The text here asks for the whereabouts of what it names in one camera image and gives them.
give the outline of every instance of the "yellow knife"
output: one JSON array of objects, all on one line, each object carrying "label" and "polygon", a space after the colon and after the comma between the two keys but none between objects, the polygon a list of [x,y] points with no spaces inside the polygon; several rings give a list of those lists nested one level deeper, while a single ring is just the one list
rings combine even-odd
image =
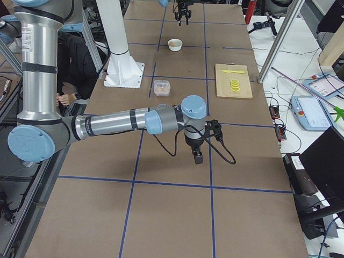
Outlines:
[{"label": "yellow knife", "polygon": [[234,70],[221,70],[223,71],[224,73],[237,73],[237,74],[244,74],[245,71],[234,71]]}]

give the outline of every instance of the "white pillar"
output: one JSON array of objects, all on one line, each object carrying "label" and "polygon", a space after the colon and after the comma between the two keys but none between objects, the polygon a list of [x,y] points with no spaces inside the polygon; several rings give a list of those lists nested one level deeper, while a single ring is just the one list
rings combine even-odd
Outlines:
[{"label": "white pillar", "polygon": [[145,64],[130,56],[119,0],[97,0],[97,5],[111,51],[104,85],[139,88]]}]

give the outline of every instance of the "small bowl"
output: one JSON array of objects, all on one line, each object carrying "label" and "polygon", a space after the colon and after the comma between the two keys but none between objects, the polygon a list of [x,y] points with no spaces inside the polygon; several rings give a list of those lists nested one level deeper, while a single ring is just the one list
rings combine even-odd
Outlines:
[{"label": "small bowl", "polygon": [[171,51],[179,51],[182,48],[183,42],[180,39],[170,39],[167,45]]}]

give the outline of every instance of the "red object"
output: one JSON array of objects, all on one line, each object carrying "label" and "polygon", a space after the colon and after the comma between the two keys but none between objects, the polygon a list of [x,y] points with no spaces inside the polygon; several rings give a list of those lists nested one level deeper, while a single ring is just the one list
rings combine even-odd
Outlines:
[{"label": "red object", "polygon": [[245,16],[245,23],[249,24],[251,21],[251,17],[253,15],[254,9],[256,7],[257,0],[250,0],[248,4],[248,8],[246,11],[246,16]]}]

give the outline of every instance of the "blue joint cap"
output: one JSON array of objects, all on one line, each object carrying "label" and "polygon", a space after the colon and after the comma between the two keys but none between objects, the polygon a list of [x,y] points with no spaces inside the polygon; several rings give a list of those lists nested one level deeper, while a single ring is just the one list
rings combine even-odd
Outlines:
[{"label": "blue joint cap", "polygon": [[28,162],[40,162],[55,153],[55,143],[50,135],[32,125],[15,127],[7,143],[15,156]]},{"label": "blue joint cap", "polygon": [[8,45],[8,44],[11,44],[12,42],[14,42],[14,40],[10,36],[8,36],[4,33],[1,33],[1,32],[0,32],[0,38],[5,43],[5,45]]},{"label": "blue joint cap", "polygon": [[162,123],[159,114],[155,111],[145,113],[146,129],[149,134],[162,133]]},{"label": "blue joint cap", "polygon": [[205,101],[197,95],[190,95],[183,99],[181,108],[183,114],[189,118],[199,120],[206,117]]},{"label": "blue joint cap", "polygon": [[50,0],[12,0],[15,4],[24,6],[24,7],[37,7],[43,5]]},{"label": "blue joint cap", "polygon": [[169,3],[168,0],[159,0],[158,2],[162,7],[166,7]]},{"label": "blue joint cap", "polygon": [[1,20],[5,22],[18,22],[19,21],[19,19],[14,15],[5,15],[1,17]]},{"label": "blue joint cap", "polygon": [[64,24],[60,31],[64,32],[82,32],[84,23]]}]

